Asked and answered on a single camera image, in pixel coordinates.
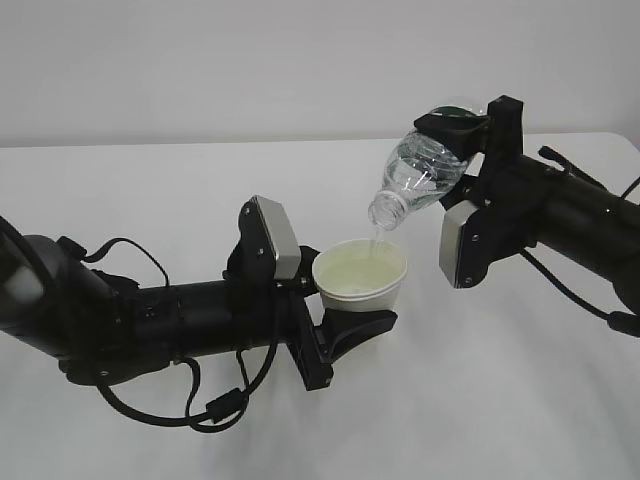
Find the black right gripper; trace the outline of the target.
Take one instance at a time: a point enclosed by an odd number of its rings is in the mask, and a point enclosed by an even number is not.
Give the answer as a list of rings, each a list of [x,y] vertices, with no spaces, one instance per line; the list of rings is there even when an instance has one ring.
[[[545,168],[524,155],[524,103],[502,95],[484,116],[425,114],[414,121],[418,132],[437,141],[459,160],[484,155],[479,174],[464,175],[441,201],[444,225],[460,243],[481,250],[534,247],[536,220],[545,201]]]

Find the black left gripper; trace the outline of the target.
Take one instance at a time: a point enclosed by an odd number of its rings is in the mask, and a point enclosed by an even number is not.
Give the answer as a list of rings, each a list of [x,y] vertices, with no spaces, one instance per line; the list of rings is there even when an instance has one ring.
[[[301,245],[296,276],[276,280],[274,253],[255,197],[241,207],[238,229],[239,240],[227,260],[223,278],[232,286],[235,300],[249,308],[252,321],[261,314],[267,317],[269,348],[287,346],[306,390],[328,387],[334,374],[331,361],[393,329],[398,315],[391,310],[326,309],[323,338],[306,304],[306,298],[318,292],[311,279],[320,251]]]

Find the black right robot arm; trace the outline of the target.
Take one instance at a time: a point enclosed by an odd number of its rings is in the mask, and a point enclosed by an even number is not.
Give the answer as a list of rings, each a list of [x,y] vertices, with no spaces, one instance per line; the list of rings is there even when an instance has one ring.
[[[458,160],[483,154],[441,199],[445,209],[439,265],[450,284],[472,288],[492,263],[543,244],[609,281],[623,312],[605,313],[576,294],[575,303],[611,328],[639,332],[639,207],[617,196],[548,146],[523,152],[522,101],[502,95],[484,115],[440,107],[414,126]]]

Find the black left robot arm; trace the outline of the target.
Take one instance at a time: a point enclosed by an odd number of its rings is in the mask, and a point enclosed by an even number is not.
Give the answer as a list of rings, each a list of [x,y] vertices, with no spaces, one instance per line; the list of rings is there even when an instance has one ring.
[[[327,308],[320,324],[306,305],[317,288],[316,251],[300,245],[283,206],[254,196],[221,279],[142,288],[96,268],[69,238],[1,227],[1,329],[53,357],[78,385],[117,385],[171,362],[286,345],[309,390],[329,385],[333,363],[390,331],[389,307]]]

